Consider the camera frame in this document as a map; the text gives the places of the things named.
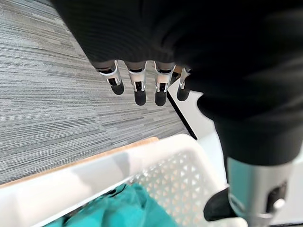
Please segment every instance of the green cloth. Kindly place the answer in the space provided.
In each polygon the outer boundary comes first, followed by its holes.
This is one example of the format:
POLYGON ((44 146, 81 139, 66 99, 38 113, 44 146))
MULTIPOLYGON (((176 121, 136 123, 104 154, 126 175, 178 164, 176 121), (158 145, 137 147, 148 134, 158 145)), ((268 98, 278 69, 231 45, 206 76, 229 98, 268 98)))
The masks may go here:
POLYGON ((177 223, 138 184, 123 184, 91 201, 63 223, 46 227, 177 227, 177 223))

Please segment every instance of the floor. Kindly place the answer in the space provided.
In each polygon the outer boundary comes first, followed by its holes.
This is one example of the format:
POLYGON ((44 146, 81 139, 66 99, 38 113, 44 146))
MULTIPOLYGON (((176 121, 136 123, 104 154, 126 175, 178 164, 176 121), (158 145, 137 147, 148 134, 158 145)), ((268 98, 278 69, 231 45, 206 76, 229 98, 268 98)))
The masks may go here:
POLYGON ((115 95, 47 0, 0 3, 0 184, 147 137, 188 134, 167 101, 115 95))

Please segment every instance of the robotic hand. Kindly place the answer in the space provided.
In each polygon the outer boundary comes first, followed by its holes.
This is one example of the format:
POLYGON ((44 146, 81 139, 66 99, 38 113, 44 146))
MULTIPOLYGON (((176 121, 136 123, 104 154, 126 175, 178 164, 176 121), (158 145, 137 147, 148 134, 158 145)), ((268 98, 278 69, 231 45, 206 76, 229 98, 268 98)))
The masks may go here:
POLYGON ((178 98, 214 121, 230 187, 205 206, 207 220, 243 217, 268 226, 283 207, 303 138, 303 4, 298 0, 52 0, 113 92, 124 60, 135 101, 145 103, 145 62, 155 61, 157 105, 175 63, 178 98))

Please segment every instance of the white laundry basket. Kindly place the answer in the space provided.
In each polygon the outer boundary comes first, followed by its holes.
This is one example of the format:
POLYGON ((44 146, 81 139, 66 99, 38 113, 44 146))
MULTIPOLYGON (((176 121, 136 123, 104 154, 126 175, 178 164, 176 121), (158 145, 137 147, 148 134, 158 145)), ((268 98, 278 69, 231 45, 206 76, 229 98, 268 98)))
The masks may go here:
POLYGON ((240 218, 206 222, 203 209, 225 188, 203 149, 172 136, 0 189, 1 226, 43 226, 127 182, 138 182, 185 227, 245 227, 240 218))

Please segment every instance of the black cloth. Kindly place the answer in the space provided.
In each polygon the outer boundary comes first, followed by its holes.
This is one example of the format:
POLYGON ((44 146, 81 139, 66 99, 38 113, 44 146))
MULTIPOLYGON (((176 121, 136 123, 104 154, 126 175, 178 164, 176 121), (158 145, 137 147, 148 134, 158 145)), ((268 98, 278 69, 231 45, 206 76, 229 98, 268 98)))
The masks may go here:
POLYGON ((302 1, 52 3, 92 63, 156 60, 191 68, 186 88, 204 93, 197 105, 214 120, 226 157, 277 165, 297 156, 303 138, 302 1))

